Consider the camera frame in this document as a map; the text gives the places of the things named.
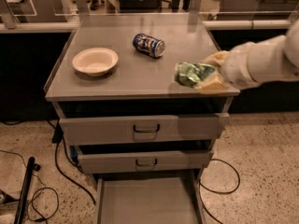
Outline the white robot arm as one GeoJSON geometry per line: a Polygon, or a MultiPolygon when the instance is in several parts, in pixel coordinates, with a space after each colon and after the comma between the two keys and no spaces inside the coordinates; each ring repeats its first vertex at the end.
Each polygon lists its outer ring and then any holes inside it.
{"type": "Polygon", "coordinates": [[[203,94],[225,92],[230,87],[245,90],[269,82],[298,81],[299,21],[285,35],[218,51],[205,58],[205,64],[215,65],[219,71],[195,86],[203,94]]]}

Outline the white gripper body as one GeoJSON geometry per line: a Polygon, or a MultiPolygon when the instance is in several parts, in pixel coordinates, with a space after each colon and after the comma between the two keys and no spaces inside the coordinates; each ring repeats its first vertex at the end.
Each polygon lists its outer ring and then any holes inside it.
{"type": "Polygon", "coordinates": [[[221,66],[224,79],[240,90],[256,88],[256,82],[249,72],[249,52],[253,42],[247,42],[231,49],[221,66]]]}

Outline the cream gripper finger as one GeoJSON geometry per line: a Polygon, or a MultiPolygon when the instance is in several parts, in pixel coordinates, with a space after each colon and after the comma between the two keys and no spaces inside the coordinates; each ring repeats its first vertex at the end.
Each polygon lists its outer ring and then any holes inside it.
{"type": "Polygon", "coordinates": [[[199,82],[194,88],[200,93],[221,93],[227,90],[228,85],[224,82],[221,74],[214,73],[199,82]]]}
{"type": "Polygon", "coordinates": [[[224,64],[224,61],[225,61],[226,57],[228,56],[228,54],[229,54],[229,51],[227,51],[227,50],[217,51],[217,52],[209,55],[208,57],[206,57],[204,59],[204,64],[209,64],[214,67],[220,68],[224,64]]]}

